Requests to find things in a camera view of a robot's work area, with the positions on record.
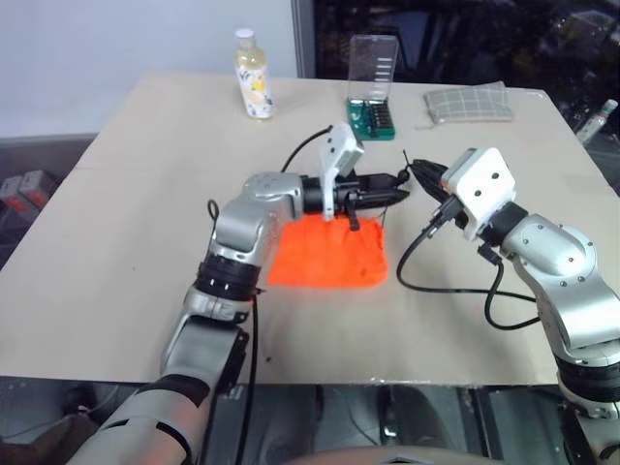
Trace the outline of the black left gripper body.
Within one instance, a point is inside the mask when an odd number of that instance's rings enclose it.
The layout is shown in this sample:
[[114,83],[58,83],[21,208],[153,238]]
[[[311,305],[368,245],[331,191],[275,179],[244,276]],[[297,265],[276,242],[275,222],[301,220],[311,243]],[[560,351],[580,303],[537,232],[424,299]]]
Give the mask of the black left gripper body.
[[365,177],[356,173],[335,179],[334,216],[346,219],[351,230],[360,229],[357,212],[368,208],[365,187]]

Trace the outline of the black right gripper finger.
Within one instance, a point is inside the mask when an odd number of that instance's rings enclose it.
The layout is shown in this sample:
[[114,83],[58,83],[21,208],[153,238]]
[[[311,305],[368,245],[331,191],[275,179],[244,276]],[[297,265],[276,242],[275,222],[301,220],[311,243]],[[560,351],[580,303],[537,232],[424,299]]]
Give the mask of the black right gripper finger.
[[447,169],[447,166],[429,160],[415,159],[412,162],[415,176],[441,177]]
[[436,201],[445,201],[447,193],[441,185],[443,170],[416,170],[416,180],[426,194]]

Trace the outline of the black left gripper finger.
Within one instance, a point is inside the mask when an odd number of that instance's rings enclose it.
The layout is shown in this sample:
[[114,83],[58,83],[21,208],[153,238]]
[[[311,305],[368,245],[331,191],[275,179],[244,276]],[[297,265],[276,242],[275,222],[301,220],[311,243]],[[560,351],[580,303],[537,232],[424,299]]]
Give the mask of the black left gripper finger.
[[365,176],[365,188],[368,191],[395,189],[403,181],[397,176],[388,173],[372,173]]
[[408,191],[385,189],[363,191],[359,194],[360,208],[385,208],[403,202],[410,196]]

